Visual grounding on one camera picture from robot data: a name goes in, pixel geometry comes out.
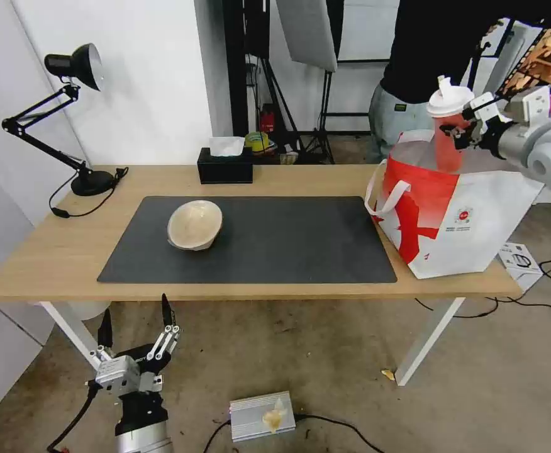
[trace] white lid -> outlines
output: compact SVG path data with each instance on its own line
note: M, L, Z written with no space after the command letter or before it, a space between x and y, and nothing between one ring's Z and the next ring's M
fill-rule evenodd
M456 115L474 98L474 93L468 87L453 86L449 77L440 75L439 89L428 100L426 111L433 118Z

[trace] black desk lamp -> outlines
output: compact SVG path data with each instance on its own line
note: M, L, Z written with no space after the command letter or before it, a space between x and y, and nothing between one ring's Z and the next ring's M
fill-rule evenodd
M93 44L85 44L75 50L71 56L50 53L45 57L45 67L51 74L59 77L64 86L48 98L34 104L16 116L3 120L3 129L75 169L77 177L74 178L71 184L74 194L80 196L98 195L114 188L118 180L110 173L91 170L84 160L58 151L26 132L26 129L30 126L78 100L81 87L72 82L73 77L76 77L86 86L100 91L104 77L97 48ZM62 94L68 96L69 99L66 102L60 103L57 107L46 112L32 113Z

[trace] plastic cup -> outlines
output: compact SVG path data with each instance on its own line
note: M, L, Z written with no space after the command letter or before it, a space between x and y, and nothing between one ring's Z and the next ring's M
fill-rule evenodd
M466 128L470 123L462 117L462 113L443 118L435 118L435 162L437 170L454 173L462 166L462 151L457 150L454 138L446 135L441 126L450 125Z
M439 89L428 101L426 110L435 120L435 162L437 170L455 173L462 166L462 152L456 149L454 138L445 134L441 126L466 129L469 122L462 117L465 105L475 98L467 87L454 86L449 77L438 77Z

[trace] floor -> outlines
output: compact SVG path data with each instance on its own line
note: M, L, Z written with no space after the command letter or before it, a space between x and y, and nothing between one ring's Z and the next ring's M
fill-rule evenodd
M337 160L361 159L365 138L333 138ZM551 259L551 204L533 207L513 240ZM542 278L523 299L551 303ZM437 301L428 301L435 306ZM493 302L468 300L462 314ZM288 389L296 411L353 423L387 453L551 452L551 310L501 304L491 316L453 320L405 388L395 369L428 318L407 301L176 303L182 327L163 397L176 452L201 452L228 402ZM113 303L115 349L152 342L157 303ZM97 329L98 320L89 328ZM0 452L38 453L70 422L92 378L55 328L0 404ZM71 453L115 451L114 400L100 394L63 443ZM367 452L346 428L304 420L296 431L211 452Z

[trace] debris on floor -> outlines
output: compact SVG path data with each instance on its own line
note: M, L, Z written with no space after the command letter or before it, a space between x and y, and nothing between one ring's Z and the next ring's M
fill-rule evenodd
M391 370L381 369L381 373L383 373L390 381L395 382L395 373Z

